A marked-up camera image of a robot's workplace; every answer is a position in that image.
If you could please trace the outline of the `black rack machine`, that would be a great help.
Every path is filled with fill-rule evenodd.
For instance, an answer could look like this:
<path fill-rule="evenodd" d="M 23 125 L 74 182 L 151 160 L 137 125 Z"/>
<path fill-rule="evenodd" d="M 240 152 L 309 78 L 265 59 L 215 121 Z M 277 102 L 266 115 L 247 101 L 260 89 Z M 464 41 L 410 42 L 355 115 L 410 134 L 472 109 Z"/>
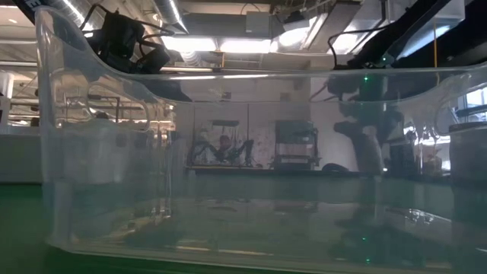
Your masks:
<path fill-rule="evenodd" d="M 317 128 L 307 120 L 275 122 L 276 170 L 313 170 L 320 164 Z"/>

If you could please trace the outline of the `green table mat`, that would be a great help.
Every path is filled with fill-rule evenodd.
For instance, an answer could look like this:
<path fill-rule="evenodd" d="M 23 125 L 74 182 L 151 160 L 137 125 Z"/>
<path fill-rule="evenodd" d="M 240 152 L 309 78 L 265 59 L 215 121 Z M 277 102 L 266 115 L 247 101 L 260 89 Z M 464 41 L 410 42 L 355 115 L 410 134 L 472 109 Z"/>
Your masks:
<path fill-rule="evenodd" d="M 69 253 L 46 242 L 39 185 L 0 185 L 0 274 L 297 274 Z"/>

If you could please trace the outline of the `black mesh background object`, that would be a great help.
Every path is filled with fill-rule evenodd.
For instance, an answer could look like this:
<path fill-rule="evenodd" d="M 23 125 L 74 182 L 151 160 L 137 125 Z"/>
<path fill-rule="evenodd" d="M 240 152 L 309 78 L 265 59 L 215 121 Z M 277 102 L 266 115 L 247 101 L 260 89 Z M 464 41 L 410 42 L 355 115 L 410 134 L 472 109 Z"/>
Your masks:
<path fill-rule="evenodd" d="M 393 177 L 414 177 L 418 174 L 414 146 L 411 142 L 395 143 L 390 146 L 390 169 Z"/>

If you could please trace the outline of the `ceiling light panel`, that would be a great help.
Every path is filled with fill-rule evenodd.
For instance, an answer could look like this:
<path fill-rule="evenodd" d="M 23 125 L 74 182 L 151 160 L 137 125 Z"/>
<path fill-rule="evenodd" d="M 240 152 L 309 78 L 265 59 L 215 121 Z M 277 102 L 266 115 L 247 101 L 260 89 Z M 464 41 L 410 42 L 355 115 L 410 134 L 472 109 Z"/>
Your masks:
<path fill-rule="evenodd" d="M 223 53 L 269 53 L 271 40 L 214 37 L 163 37 L 164 45 L 180 53 L 214 52 Z"/>

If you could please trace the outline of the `rectangular silver ceiling duct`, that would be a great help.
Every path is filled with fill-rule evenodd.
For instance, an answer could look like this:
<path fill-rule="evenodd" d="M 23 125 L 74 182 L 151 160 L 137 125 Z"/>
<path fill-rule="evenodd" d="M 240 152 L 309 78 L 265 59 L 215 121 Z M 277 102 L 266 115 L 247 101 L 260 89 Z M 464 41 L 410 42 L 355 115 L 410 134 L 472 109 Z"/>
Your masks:
<path fill-rule="evenodd" d="M 387 0 L 286 0 L 269 10 L 271 53 L 339 55 L 356 53 L 370 33 L 387 23 Z"/>

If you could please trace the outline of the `white plastic bin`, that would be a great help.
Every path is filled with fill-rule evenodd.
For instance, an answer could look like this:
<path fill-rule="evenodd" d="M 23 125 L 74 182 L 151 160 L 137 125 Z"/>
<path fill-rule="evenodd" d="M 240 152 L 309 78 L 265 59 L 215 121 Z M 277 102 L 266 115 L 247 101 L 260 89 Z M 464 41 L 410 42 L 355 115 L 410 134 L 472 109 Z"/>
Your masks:
<path fill-rule="evenodd" d="M 0 183 L 128 183 L 148 175 L 151 146 L 141 124 L 109 119 L 46 121 L 0 134 Z"/>

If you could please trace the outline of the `large clear plastic bin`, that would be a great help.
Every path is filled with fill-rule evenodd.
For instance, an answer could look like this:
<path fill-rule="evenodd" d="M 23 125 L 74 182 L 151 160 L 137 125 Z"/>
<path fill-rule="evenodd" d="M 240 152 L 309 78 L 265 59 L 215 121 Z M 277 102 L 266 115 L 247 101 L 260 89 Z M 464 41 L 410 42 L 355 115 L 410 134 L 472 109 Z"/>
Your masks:
<path fill-rule="evenodd" d="M 450 176 L 450 135 L 418 131 L 411 111 L 381 147 L 383 173 L 358 170 L 355 150 L 326 148 L 345 120 L 327 83 L 337 72 L 136 75 L 98 58 L 61 12 L 36 15 L 41 122 L 109 119 L 148 133 L 148 175 L 128 183 L 44 183 L 54 247 L 72 253 L 311 273 L 487 274 L 487 188 Z M 178 81 L 191 102 L 146 81 Z M 363 177 L 196 175 L 189 170 L 194 107 L 250 105 L 253 166 L 276 170 L 275 122 L 317 128 L 321 170 Z M 440 125 L 487 122 L 487 84 L 455 95 Z M 411 142 L 418 174 L 393 177 L 390 146 Z"/>

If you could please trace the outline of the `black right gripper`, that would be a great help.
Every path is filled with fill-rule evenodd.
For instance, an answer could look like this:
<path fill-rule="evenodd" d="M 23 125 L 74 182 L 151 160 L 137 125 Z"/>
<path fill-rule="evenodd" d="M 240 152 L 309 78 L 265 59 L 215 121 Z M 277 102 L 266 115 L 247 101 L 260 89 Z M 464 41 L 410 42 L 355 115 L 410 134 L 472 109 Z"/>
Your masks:
<path fill-rule="evenodd" d="M 378 142 L 385 143 L 393 130 L 403 122 L 397 107 L 384 101 L 385 77 L 373 75 L 339 75 L 328 80 L 328 91 L 339 99 L 339 111 L 354 118 L 360 125 L 378 127 Z M 363 127 L 353 122 L 339 122 L 335 132 L 347 136 L 354 150 L 367 148 L 368 137 Z"/>

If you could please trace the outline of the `round silver ceiling duct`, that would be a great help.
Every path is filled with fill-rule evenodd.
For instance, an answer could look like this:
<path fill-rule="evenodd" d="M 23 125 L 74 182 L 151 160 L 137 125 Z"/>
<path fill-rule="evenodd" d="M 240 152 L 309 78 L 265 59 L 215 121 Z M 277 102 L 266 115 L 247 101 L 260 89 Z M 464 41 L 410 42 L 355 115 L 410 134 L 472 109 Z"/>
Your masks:
<path fill-rule="evenodd" d="M 183 17 L 180 14 L 177 0 L 153 0 L 154 5 L 166 25 L 175 27 L 184 34 L 188 34 L 186 26 L 183 23 Z"/>

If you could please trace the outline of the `grey ceiling box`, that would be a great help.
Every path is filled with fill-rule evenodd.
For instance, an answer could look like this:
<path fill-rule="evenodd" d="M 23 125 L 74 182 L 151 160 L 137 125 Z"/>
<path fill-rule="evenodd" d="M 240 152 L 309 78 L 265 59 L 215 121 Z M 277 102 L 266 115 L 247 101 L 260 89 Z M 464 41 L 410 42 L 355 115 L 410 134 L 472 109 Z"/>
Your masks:
<path fill-rule="evenodd" d="M 269 35 L 269 14 L 259 11 L 246 13 L 246 33 L 264 37 Z"/>

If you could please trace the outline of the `black table frame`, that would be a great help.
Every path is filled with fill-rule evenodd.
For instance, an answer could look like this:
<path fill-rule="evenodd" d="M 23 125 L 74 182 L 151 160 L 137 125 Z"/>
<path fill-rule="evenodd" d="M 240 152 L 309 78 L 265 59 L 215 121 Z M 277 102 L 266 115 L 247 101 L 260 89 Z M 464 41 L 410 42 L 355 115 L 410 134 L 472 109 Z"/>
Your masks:
<path fill-rule="evenodd" d="M 235 176 L 310 176 L 310 177 L 363 177 L 359 172 L 338 172 L 322 170 L 267 170 L 234 167 L 190 167 L 196 175 L 235 175 Z"/>

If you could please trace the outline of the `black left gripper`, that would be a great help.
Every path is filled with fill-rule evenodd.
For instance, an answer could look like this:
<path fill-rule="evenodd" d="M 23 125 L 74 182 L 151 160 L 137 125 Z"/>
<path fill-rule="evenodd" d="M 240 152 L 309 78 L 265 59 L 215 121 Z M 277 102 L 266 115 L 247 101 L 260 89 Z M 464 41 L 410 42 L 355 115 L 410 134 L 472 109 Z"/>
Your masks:
<path fill-rule="evenodd" d="M 88 44 L 108 66 L 129 74 L 158 74 L 170 61 L 163 44 L 149 41 L 157 35 L 145 35 L 143 23 L 107 12 L 100 29 L 92 30 Z M 178 81 L 146 81 L 146 88 L 156 96 L 169 100 L 191 102 Z"/>

